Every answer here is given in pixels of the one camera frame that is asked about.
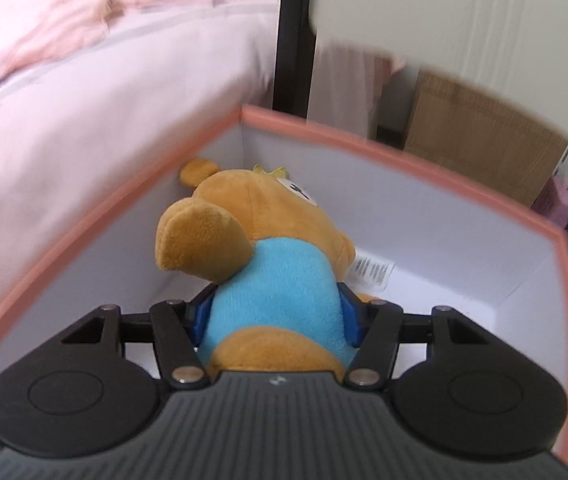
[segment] brown cardboard box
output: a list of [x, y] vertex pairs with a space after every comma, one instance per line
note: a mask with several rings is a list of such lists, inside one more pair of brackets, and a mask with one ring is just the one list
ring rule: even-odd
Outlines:
[[530, 206], [568, 140], [509, 105], [422, 71], [404, 150]]

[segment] toy's blue shirt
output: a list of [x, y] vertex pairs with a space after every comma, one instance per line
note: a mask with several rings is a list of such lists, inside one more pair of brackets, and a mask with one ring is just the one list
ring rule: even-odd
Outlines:
[[314, 245], [292, 238], [255, 244], [249, 264], [213, 298], [199, 357], [208, 363], [213, 349], [247, 326], [287, 328], [307, 336], [348, 366], [356, 349], [344, 339], [344, 320], [335, 275]]

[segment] yellow plush toy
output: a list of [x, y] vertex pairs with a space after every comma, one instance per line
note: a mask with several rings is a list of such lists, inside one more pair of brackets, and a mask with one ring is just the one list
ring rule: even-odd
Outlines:
[[181, 171], [195, 187], [161, 216], [156, 259], [219, 285], [199, 357], [219, 370], [332, 370], [356, 350], [344, 336], [337, 282], [352, 242], [280, 168], [220, 171], [197, 159]]

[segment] barcode label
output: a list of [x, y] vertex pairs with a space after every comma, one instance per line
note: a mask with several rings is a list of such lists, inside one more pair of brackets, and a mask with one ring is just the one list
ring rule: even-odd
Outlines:
[[386, 288], [394, 267], [395, 264], [391, 260], [358, 249], [349, 269], [348, 281], [365, 283], [374, 290], [382, 291]]

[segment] orange trim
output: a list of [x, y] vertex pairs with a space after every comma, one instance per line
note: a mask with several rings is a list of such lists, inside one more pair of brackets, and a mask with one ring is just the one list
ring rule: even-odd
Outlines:
[[[501, 212], [504, 216], [521, 223], [554, 241], [559, 257], [560, 272], [566, 292], [568, 323], [568, 240], [564, 232], [550, 222], [531, 213], [498, 193], [485, 189], [473, 182], [421, 160], [407, 153], [397, 152], [378, 143], [369, 142], [340, 130], [306, 123], [269, 110], [245, 106], [223, 120], [200, 130], [189, 140], [176, 146], [173, 152], [156, 164], [132, 177], [106, 200], [99, 203], [81, 219], [73, 229], [62, 237], [38, 261], [38, 263], [17, 283], [0, 303], [0, 341], [14, 324], [36, 301], [36, 298], [71, 263], [91, 241], [103, 232], [118, 216], [123, 214], [136, 200], [144, 195], [162, 176], [170, 173], [175, 166], [195, 155], [208, 142], [221, 135], [240, 121], [247, 126], [268, 130], [276, 134], [324, 146], [357, 153], [385, 166], [399, 169], [416, 178], [425, 180], [443, 189], [451, 190], [474, 202]], [[564, 440], [560, 458], [568, 463], [568, 418], [564, 427]]]
[[240, 111], [193, 134], [166, 156], [132, 177], [100, 202], [57, 241], [0, 303], [0, 341], [35, 303], [46, 287], [116, 218], [125, 213], [163, 176], [196, 155], [208, 142], [240, 122]]
[[[560, 272], [566, 294], [566, 320], [568, 323], [568, 238], [564, 231], [555, 227], [551, 222], [531, 212], [523, 205], [491, 189], [475, 184], [457, 173], [431, 164], [409, 153], [398, 152], [377, 142], [346, 134], [328, 126], [306, 122], [299, 118], [253, 106], [244, 106], [241, 109], [241, 122], [246, 124], [246, 126], [300, 139], [304, 142], [332, 146], [357, 153], [369, 160], [401, 170], [434, 186], [448, 189], [473, 202], [499, 211], [504, 216], [522, 224], [531, 231], [538, 232], [545, 238], [548, 238], [554, 242], [555, 251], [559, 259]], [[564, 425], [559, 457], [568, 464], [568, 416]]]

